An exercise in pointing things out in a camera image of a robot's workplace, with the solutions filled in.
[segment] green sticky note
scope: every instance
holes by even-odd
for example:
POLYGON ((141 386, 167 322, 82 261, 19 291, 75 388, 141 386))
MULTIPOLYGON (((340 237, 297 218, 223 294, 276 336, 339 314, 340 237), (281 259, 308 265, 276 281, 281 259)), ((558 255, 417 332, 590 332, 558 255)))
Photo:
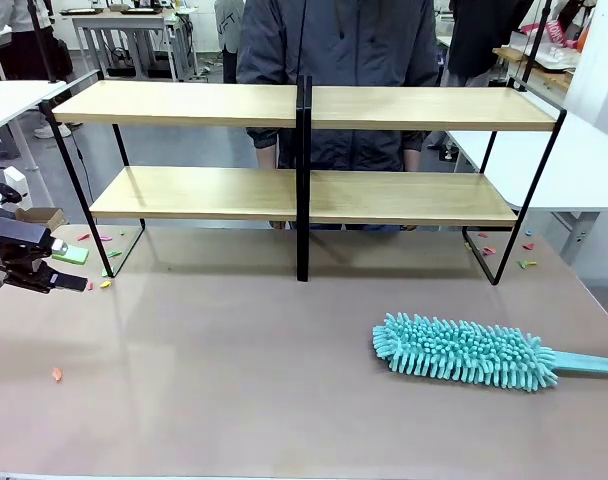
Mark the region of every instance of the green sticky note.
POLYGON ((88 259, 88 248, 69 245, 64 255, 53 255, 52 258, 73 265, 84 265, 88 259))

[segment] shelf board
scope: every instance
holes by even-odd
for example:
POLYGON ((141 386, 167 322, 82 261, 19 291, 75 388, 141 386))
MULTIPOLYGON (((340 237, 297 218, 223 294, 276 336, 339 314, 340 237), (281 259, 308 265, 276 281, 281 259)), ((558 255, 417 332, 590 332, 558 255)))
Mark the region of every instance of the shelf board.
MULTIPOLYGON (((55 108, 62 122, 295 127, 296 87, 100 81, 55 108)), ((504 88, 314 87, 314 129, 550 131, 504 88)))
MULTIPOLYGON (((295 172, 127 167, 92 205, 100 218, 296 219, 295 172)), ((511 226, 515 215, 478 174, 311 174, 311 222, 511 226)))

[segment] cardboard box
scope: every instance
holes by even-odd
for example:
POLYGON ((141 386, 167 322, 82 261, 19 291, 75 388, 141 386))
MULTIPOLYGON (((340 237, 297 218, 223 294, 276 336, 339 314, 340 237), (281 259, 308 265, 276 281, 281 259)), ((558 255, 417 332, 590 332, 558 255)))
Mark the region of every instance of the cardboard box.
POLYGON ((61 208, 29 208, 15 211, 15 218, 26 223, 37 223, 49 228, 54 232, 62 225, 68 224, 68 219, 61 208))

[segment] paper scrap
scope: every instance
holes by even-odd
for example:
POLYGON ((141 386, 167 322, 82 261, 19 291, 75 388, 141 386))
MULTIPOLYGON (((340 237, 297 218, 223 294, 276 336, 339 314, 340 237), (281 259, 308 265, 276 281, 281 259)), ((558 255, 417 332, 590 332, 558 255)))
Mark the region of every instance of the paper scrap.
POLYGON ((57 383, 61 383, 61 381, 62 381, 62 369, 61 368, 54 368, 51 375, 53 376, 53 380, 55 380, 57 383))

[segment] two-tier shelf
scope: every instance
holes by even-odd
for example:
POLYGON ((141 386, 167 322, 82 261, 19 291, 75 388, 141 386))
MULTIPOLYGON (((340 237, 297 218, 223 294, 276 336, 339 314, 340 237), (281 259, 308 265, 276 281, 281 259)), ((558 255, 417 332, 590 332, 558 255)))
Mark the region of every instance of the two-tier shelf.
POLYGON ((513 88, 313 87, 214 85, 99 80, 51 110, 42 105, 109 276, 112 269, 93 217, 297 221, 297 276, 308 279, 309 222, 463 227, 493 284, 500 280, 539 177, 564 121, 513 88), (124 169, 88 206, 56 122, 113 125, 124 169), (295 170, 130 166, 118 128, 181 125, 292 128, 295 170), (519 216, 480 174, 338 172, 310 170, 311 129, 551 131, 519 216), (467 227, 513 228, 497 274, 488 270, 467 227))

